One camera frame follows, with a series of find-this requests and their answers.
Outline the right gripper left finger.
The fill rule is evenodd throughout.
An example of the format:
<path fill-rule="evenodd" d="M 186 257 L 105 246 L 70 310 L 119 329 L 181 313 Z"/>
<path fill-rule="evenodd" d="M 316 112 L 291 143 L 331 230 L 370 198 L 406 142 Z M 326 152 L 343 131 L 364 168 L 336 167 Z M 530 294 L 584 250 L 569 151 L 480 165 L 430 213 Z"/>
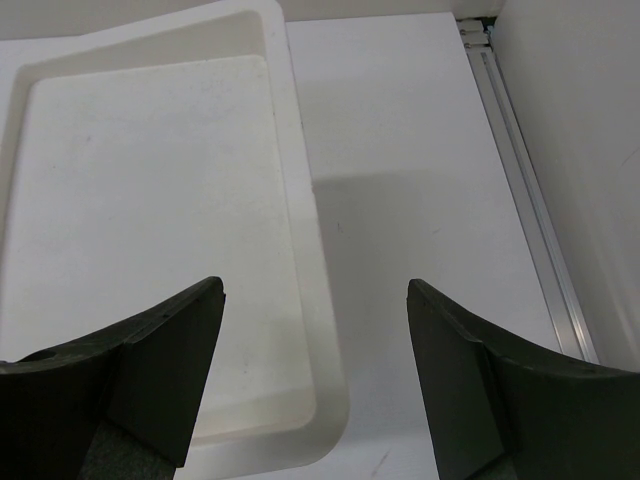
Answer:
<path fill-rule="evenodd" d="M 185 465 L 225 305 L 208 277 L 1 365 L 5 479 L 171 479 Z"/>

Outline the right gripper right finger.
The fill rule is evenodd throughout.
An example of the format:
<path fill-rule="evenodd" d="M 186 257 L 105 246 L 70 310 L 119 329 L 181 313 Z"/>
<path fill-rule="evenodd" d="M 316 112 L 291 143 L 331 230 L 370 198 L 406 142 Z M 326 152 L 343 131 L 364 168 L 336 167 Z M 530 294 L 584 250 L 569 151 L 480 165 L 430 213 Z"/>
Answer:
<path fill-rule="evenodd" d="M 407 313 L 443 479 L 635 479 L 639 376 L 536 345 L 421 279 Z"/>

